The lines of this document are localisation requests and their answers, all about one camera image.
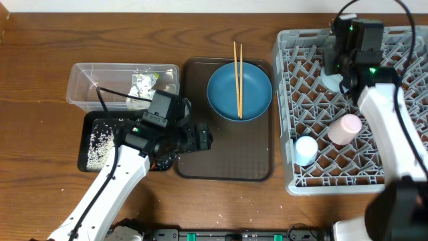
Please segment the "green snack wrapper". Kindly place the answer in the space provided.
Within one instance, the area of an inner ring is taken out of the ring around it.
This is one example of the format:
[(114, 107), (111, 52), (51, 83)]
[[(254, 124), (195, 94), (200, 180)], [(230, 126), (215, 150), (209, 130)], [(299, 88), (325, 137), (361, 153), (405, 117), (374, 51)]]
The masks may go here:
[[(128, 95), (152, 100), (155, 93), (154, 85), (158, 78), (159, 75), (157, 73), (133, 74), (132, 84)], [(133, 98), (127, 98), (126, 104), (129, 110), (148, 109), (150, 106), (150, 102)]]

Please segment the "light blue rice bowl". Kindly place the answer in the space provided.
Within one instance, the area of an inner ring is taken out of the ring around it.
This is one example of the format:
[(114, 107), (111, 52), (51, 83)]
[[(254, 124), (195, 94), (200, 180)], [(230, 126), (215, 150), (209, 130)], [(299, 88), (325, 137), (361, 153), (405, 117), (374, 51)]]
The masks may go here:
[(325, 67), (321, 68), (320, 78), (322, 84), (329, 89), (331, 92), (340, 92), (340, 83), (343, 80), (343, 76), (340, 74), (327, 75)]

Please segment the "pink cup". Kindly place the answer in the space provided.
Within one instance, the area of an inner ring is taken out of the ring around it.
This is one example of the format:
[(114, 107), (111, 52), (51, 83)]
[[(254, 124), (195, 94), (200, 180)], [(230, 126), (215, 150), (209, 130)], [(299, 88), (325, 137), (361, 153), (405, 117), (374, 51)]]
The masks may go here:
[(362, 123), (354, 114), (345, 114), (329, 126), (328, 138), (337, 145), (349, 144), (360, 132)]

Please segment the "dark blue plate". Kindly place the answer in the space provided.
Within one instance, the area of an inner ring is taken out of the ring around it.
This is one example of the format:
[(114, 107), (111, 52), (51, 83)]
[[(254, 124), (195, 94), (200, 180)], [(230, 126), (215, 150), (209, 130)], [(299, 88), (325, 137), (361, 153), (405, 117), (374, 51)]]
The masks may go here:
[(207, 98), (212, 109), (229, 121), (246, 122), (260, 117), (272, 101), (272, 84), (261, 68), (243, 63), (243, 116), (238, 117), (235, 64), (217, 69), (207, 85)]

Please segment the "wooden chopstick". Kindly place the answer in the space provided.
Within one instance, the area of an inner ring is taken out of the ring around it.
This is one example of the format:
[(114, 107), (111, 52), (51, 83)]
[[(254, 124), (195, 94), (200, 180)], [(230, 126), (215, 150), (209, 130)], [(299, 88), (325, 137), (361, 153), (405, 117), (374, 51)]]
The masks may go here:
[(236, 42), (233, 42), (233, 57), (234, 57), (234, 70), (235, 70), (235, 89), (236, 89), (236, 101), (237, 101), (237, 115), (241, 118), (241, 107), (240, 107), (240, 91), (239, 91), (239, 76), (237, 69), (237, 48)]
[(243, 44), (240, 44), (239, 57), (239, 117), (243, 118)]

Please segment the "light blue cup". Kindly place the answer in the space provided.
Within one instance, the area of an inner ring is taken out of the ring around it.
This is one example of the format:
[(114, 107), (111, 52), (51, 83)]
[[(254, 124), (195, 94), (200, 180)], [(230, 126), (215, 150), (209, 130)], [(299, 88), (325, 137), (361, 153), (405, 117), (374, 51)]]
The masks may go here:
[(308, 166), (316, 160), (318, 144), (310, 136), (302, 136), (294, 143), (295, 164)]

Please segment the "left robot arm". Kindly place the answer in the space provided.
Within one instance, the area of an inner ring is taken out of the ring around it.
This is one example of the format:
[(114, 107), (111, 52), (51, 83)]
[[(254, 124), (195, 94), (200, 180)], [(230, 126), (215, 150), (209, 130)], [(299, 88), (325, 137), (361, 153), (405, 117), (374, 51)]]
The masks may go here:
[(137, 120), (119, 124), (104, 110), (113, 148), (84, 197), (49, 240), (104, 240), (125, 200), (151, 169), (171, 163), (181, 153), (211, 148), (213, 135), (207, 124), (190, 122), (187, 98), (157, 90), (149, 104)]

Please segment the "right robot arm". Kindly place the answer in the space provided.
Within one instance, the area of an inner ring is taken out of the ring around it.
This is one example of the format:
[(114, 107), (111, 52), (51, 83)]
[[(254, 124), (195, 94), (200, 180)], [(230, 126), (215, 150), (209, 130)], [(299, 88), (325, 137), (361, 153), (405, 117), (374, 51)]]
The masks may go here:
[(333, 240), (426, 240), (427, 150), (405, 106), (402, 79), (381, 66), (384, 25), (337, 15), (334, 47), (324, 50), (322, 81), (348, 95), (366, 119), (385, 173), (385, 188), (364, 216), (339, 221)]

